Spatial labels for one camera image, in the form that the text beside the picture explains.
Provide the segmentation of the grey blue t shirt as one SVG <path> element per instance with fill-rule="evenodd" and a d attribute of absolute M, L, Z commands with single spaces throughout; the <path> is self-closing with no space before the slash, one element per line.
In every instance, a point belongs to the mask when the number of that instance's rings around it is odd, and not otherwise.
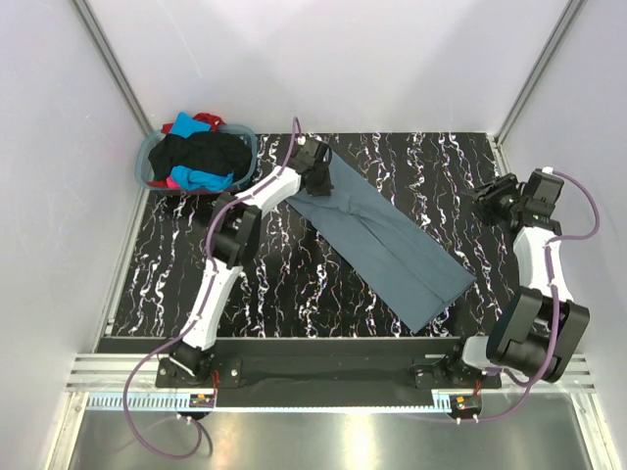
<path fill-rule="evenodd" d="M 422 329 L 472 286 L 473 274 L 338 155 L 329 172 L 328 196 L 302 190 L 288 204 L 411 331 Z"/>

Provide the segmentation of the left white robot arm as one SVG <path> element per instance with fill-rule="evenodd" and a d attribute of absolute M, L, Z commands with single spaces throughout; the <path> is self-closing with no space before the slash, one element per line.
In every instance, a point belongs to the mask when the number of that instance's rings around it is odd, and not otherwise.
<path fill-rule="evenodd" d="M 243 192 L 217 198 L 201 287 L 185 326 L 168 348 L 170 363 L 189 387 L 202 387 L 211 378 L 219 321 L 236 279 L 259 249 L 263 219 L 301 191 L 330 195 L 331 160 L 327 143 L 301 137 L 286 162 L 268 176 Z"/>

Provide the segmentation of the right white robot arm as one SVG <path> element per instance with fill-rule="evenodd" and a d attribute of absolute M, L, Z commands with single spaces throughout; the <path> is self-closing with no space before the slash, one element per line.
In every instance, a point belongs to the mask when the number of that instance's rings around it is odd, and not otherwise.
<path fill-rule="evenodd" d="M 567 288 L 559 249 L 569 237 L 553 218 L 564 184 L 573 180 L 546 166 L 525 182 L 508 173 L 469 190 L 483 223 L 509 229 L 519 287 L 488 336 L 464 339 L 446 355 L 440 370 L 454 387 L 504 373 L 528 388 L 564 373 L 590 322 Z"/>

